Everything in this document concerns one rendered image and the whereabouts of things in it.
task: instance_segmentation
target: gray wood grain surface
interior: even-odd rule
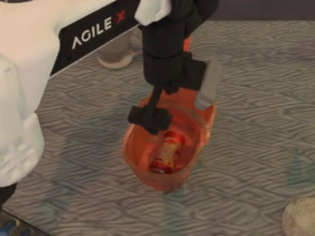
[[[141,58],[110,71],[91,55],[49,82],[44,155],[5,207],[53,236],[282,236],[285,205],[315,193],[315,22],[206,22],[192,52],[224,70],[180,190],[149,189],[121,159],[126,116],[151,89]]]

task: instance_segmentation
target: cup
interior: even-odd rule
[[[135,51],[132,46],[133,37],[142,42],[141,31],[133,29],[100,48],[97,52],[99,63],[109,69],[121,69],[129,65],[135,55],[141,54],[141,50]]]

